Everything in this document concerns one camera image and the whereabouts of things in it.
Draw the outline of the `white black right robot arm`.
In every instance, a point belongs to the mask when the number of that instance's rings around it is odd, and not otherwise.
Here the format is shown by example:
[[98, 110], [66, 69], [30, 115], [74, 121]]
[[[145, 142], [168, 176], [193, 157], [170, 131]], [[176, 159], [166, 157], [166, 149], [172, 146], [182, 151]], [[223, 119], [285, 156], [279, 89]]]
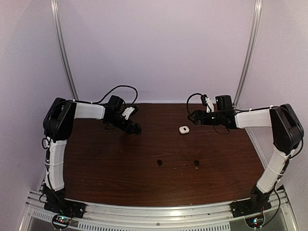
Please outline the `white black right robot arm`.
[[198, 93], [204, 110], [191, 111], [186, 103], [187, 118], [196, 125], [223, 126], [227, 131], [245, 129], [259, 156], [266, 158], [265, 170], [247, 201], [247, 209], [257, 212], [265, 198], [285, 174], [288, 163], [299, 155], [304, 146], [304, 128], [288, 103], [279, 106], [241, 110], [231, 96], [219, 95], [212, 101]]

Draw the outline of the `white earbud charging case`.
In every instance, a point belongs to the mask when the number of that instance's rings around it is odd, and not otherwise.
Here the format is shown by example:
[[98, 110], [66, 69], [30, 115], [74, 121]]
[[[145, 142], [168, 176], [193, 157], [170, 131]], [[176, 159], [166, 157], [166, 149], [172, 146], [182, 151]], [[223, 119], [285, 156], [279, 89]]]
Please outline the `white earbud charging case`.
[[190, 129], [188, 126], [181, 126], [179, 127], [180, 134], [188, 134], [190, 132]]

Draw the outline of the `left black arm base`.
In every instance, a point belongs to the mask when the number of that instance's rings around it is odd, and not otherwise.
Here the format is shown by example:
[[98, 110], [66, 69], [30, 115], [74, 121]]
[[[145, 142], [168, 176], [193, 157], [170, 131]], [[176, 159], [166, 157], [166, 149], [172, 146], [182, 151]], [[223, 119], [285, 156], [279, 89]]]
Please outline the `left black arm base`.
[[65, 198], [65, 188], [55, 191], [44, 183], [43, 194], [46, 196], [45, 210], [70, 218], [83, 218], [86, 205], [81, 202], [67, 200]]

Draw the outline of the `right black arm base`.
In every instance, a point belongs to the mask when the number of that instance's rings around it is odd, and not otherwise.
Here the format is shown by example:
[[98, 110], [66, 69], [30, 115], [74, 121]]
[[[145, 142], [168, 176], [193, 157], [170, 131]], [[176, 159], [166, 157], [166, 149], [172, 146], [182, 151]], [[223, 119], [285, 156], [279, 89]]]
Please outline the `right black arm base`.
[[249, 199], [242, 201], [234, 200], [230, 203], [231, 212], [234, 218], [247, 216], [254, 213], [261, 213], [263, 210], [271, 208], [270, 195], [271, 189], [267, 193], [263, 193], [256, 185], [253, 186]]

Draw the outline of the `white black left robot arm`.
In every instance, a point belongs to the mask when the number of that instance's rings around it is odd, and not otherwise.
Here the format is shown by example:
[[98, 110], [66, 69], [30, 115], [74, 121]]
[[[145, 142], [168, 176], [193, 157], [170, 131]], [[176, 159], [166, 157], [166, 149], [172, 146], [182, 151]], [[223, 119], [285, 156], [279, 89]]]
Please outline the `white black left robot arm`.
[[111, 96], [105, 104], [82, 102], [56, 98], [48, 110], [44, 120], [43, 144], [46, 149], [45, 168], [46, 179], [44, 194], [50, 200], [50, 205], [59, 214], [69, 210], [69, 202], [65, 200], [63, 179], [64, 153], [67, 140], [72, 134], [76, 119], [101, 120], [111, 124], [127, 134], [141, 133], [140, 124], [130, 117], [138, 111], [136, 105], [121, 109], [124, 100]]

